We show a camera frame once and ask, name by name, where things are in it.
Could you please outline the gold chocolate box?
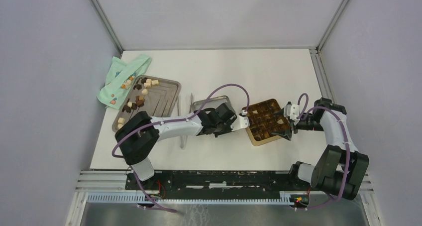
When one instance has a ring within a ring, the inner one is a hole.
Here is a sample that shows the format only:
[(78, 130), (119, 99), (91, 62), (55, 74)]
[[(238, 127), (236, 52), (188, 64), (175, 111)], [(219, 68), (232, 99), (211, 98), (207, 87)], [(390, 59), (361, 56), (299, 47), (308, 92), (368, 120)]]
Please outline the gold chocolate box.
[(277, 121), (282, 119), (283, 124), (288, 124), (288, 121), (283, 116), (273, 116), (273, 113), (281, 110), (276, 99), (265, 100), (256, 104), (252, 104), (248, 108), (248, 118), (250, 126), (246, 132), (254, 146), (260, 146), (278, 139), (280, 136), (272, 136), (271, 130), (277, 127)]

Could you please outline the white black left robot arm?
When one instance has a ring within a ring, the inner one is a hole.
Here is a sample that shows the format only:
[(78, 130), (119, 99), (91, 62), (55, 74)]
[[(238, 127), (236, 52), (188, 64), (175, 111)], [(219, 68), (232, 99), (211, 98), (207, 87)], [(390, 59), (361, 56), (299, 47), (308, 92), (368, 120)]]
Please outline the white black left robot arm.
[(185, 117), (154, 117), (141, 111), (115, 133), (115, 139), (139, 186), (150, 190), (156, 185), (156, 176), (148, 155), (157, 142), (179, 136), (217, 137), (234, 131), (236, 120), (237, 114), (225, 103)]

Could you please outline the silver box lid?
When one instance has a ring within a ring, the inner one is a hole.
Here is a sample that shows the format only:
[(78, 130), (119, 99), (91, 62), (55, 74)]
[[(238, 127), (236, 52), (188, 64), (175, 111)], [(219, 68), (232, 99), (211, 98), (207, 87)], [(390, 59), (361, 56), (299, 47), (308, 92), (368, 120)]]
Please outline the silver box lid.
[[(192, 106), (191, 106), (191, 112), (197, 111), (204, 102), (205, 102), (205, 100), (193, 102)], [(210, 100), (205, 104), (205, 106), (202, 108), (202, 110), (207, 109), (207, 108), (216, 109), (221, 104), (226, 104), (230, 109), (233, 109), (231, 102), (229, 100), (229, 97), (226, 96), (226, 95), (223, 95), (223, 96), (210, 98)]]

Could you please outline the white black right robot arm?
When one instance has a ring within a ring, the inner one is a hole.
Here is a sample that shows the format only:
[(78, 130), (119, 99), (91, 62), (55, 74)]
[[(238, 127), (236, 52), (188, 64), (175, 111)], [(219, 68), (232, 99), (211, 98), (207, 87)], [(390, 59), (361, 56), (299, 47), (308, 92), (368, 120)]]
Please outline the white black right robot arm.
[(293, 190), (302, 189), (307, 183), (312, 189), (322, 191), (334, 200), (353, 200), (358, 194), (369, 166), (369, 157), (358, 151), (352, 142), (344, 106), (327, 98), (320, 98), (307, 112), (298, 104), (288, 102), (275, 113), (287, 120), (287, 129), (274, 131), (273, 135), (291, 140), (300, 130), (324, 132), (327, 146), (316, 165), (296, 162), (287, 177)]

